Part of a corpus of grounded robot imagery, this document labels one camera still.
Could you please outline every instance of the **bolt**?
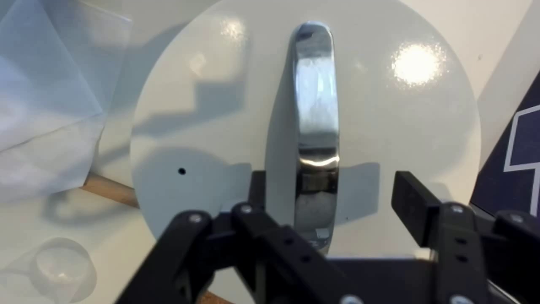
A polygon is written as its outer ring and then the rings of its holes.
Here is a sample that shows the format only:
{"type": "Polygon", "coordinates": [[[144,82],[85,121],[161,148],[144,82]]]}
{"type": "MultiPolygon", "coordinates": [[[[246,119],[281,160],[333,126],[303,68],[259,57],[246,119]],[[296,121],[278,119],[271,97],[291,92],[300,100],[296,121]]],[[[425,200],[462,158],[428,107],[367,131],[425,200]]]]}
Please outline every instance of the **bolt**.
{"type": "Polygon", "coordinates": [[[455,295],[450,298],[450,304],[474,304],[474,303],[468,298],[455,295]]]}
{"type": "Polygon", "coordinates": [[[362,304],[362,301],[357,300],[355,296],[347,295],[347,296],[340,298],[339,304],[362,304]]]}
{"type": "Polygon", "coordinates": [[[462,214],[462,207],[453,205],[453,207],[452,207],[452,212],[453,212],[453,214],[462,214]]]}
{"type": "Polygon", "coordinates": [[[522,224],[522,219],[517,217],[517,215],[511,215],[509,220],[511,220],[512,224],[522,224]]]}
{"type": "Polygon", "coordinates": [[[252,214],[252,209],[251,209],[249,205],[242,205],[242,207],[239,209],[239,212],[241,212],[242,215],[249,215],[249,214],[252,214]]]}
{"type": "Polygon", "coordinates": [[[200,224],[200,222],[202,222],[202,217],[200,217],[200,215],[190,215],[190,217],[188,217],[188,224],[197,225],[197,224],[200,224]]]}

